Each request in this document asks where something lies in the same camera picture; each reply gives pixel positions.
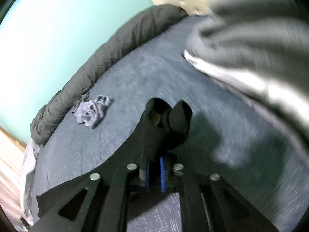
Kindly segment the black garment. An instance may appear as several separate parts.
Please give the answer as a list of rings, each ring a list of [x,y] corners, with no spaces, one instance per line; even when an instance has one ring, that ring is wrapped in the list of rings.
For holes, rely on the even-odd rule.
[[[130,163],[135,154],[143,153],[149,160],[155,160],[173,150],[188,138],[192,109],[183,100],[171,107],[161,98],[151,98],[132,134],[125,142],[97,168],[70,181],[51,188],[36,197],[38,217],[43,217],[66,194],[98,169],[112,174],[123,163]]]

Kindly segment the light grey sheet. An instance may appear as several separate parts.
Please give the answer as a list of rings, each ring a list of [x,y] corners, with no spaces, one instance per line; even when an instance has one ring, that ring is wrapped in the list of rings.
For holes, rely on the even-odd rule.
[[[28,224],[33,225],[31,209],[31,190],[33,186],[37,159],[40,152],[40,146],[33,139],[30,139],[26,145],[23,164],[20,173],[20,207]]]

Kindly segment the grey folded blanket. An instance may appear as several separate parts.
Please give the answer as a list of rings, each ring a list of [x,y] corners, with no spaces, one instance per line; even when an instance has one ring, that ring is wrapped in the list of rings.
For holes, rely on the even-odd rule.
[[[294,0],[212,0],[185,51],[223,68],[308,81],[308,20]]]

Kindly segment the dark grey small garment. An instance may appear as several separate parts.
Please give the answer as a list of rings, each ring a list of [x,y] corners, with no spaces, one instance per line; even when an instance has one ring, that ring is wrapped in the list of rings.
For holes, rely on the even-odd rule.
[[[80,105],[82,102],[88,101],[89,94],[90,94],[90,93],[87,92],[87,93],[83,94],[83,95],[81,96],[80,99],[76,100],[76,101],[73,103],[73,109],[78,108],[79,105]]]

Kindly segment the blue patterned bed sheet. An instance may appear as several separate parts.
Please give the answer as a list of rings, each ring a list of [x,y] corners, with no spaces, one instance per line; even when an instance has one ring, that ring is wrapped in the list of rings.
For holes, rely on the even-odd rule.
[[[31,196],[107,160],[137,125],[153,97],[193,111],[189,137],[175,149],[194,171],[217,173],[280,231],[292,231],[308,208],[308,167],[287,134],[239,97],[221,88],[183,58],[186,37],[200,17],[187,17],[114,64],[92,87],[90,98],[113,99],[95,129],[67,113],[41,148]]]

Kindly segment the light blue crumpled garment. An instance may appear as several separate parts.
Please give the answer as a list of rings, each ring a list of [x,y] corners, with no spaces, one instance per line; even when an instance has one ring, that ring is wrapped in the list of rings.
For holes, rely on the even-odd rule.
[[[99,95],[94,100],[82,102],[78,108],[72,108],[72,114],[78,124],[83,124],[92,129],[96,128],[104,119],[107,109],[112,105],[113,100],[107,95]]]

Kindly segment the peach curtain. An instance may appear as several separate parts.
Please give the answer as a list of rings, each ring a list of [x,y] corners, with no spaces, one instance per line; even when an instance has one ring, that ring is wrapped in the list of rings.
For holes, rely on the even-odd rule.
[[[1,208],[17,225],[24,213],[20,207],[20,174],[26,145],[1,128]]]

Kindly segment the white pillow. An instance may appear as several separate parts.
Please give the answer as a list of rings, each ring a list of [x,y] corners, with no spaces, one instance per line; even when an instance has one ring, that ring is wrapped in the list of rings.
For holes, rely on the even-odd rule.
[[[211,77],[287,135],[296,150],[308,157],[308,81],[267,75],[249,69],[223,68],[184,51],[194,68]]]

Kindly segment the dark grey rolled duvet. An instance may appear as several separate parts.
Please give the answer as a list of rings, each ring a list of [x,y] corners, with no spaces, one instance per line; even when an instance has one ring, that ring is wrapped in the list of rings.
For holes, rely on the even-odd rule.
[[[44,146],[74,102],[81,99],[109,68],[186,16],[188,14],[181,7],[164,4],[142,11],[121,26],[39,110],[30,125],[32,140]]]

